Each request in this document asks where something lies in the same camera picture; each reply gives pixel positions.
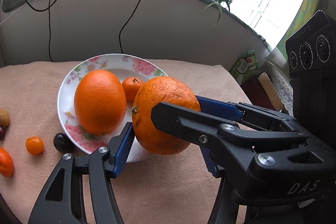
small orange fruit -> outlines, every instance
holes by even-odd
[[[200,104],[185,84],[167,76],[155,77],[145,82],[134,99],[132,122],[139,144],[155,154],[177,154],[190,143],[154,127],[151,120],[152,108],[160,102],[169,102],[195,111],[201,110]]]
[[[27,151],[32,155],[41,154],[44,150],[43,140],[40,137],[29,137],[26,140]]]
[[[79,82],[73,105],[79,124],[87,132],[107,135],[124,119],[126,96],[119,79],[113,73],[94,70]]]
[[[14,166],[9,153],[0,147],[0,174],[4,177],[11,177],[13,175]]]
[[[128,77],[122,83],[126,100],[133,102],[143,82],[137,77]]]

blue gripper pad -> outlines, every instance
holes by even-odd
[[[215,178],[218,178],[218,167],[217,164],[214,163],[210,158],[210,149],[207,149],[205,147],[199,147],[202,152],[202,156],[205,162],[205,165],[208,169],[208,172],[210,172]]]
[[[196,98],[203,113],[236,122],[242,117],[242,113],[233,105],[200,96],[196,96]]]
[[[201,112],[203,113],[236,122],[242,117],[242,113],[233,105],[200,96],[196,96],[196,98],[201,106]],[[210,150],[204,147],[200,147],[200,149],[208,171],[215,178],[218,178],[218,166],[209,158]]]
[[[129,152],[131,150],[134,141],[133,125],[131,124],[128,129],[125,126],[124,130],[120,133],[120,135],[118,136],[118,140],[116,142],[116,144],[120,143],[120,145],[115,153],[114,168],[112,171],[112,174],[114,175],[115,178],[120,173],[123,172]]]

pink cloth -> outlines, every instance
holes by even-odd
[[[222,66],[150,61],[197,95],[249,102]],[[11,121],[0,147],[11,154],[14,162],[14,175],[0,176],[0,193],[23,224],[28,222],[38,194],[62,156],[53,147],[54,135],[62,132],[56,98],[62,80],[77,64],[35,62],[0,69],[0,108],[9,111]],[[43,139],[43,154],[28,154],[25,141],[31,136]],[[127,164],[112,185],[125,224],[205,224],[219,179],[207,172],[199,147],[190,145],[177,155],[156,155]],[[84,176],[84,199],[87,221],[94,224],[87,176]],[[237,223],[243,222],[244,210],[241,210]]]

white ceramic plate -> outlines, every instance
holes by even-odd
[[[90,71],[104,69],[112,72],[122,82],[127,77],[139,77],[143,82],[157,76],[167,76],[157,66],[141,58],[124,54],[106,54],[90,58],[70,71],[58,91],[58,119],[70,140],[87,154],[107,145],[109,140],[119,135],[126,122],[132,121],[132,103],[127,102],[126,114],[121,125],[111,134],[95,136],[86,132],[79,124],[74,110],[74,95],[80,80]],[[144,160],[153,154],[140,146],[134,139],[127,162]]]

green package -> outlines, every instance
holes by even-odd
[[[243,85],[252,75],[253,70],[258,70],[259,63],[253,51],[247,51],[230,71],[232,77],[239,85]]]

